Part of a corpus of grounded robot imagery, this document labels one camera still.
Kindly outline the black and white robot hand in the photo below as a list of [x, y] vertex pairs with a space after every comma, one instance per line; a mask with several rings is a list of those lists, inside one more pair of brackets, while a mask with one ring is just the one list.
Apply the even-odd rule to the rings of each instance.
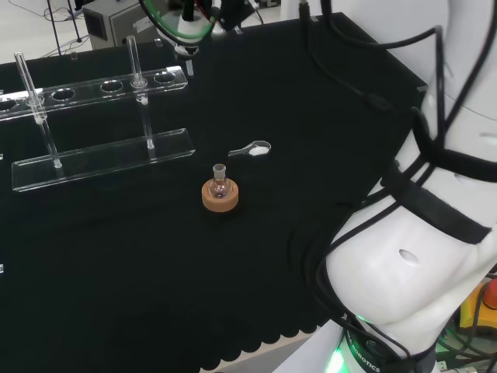
[[161, 16], [157, 32], [184, 60], [192, 58], [203, 41], [240, 30], [259, 11], [256, 1], [179, 1], [178, 6]]

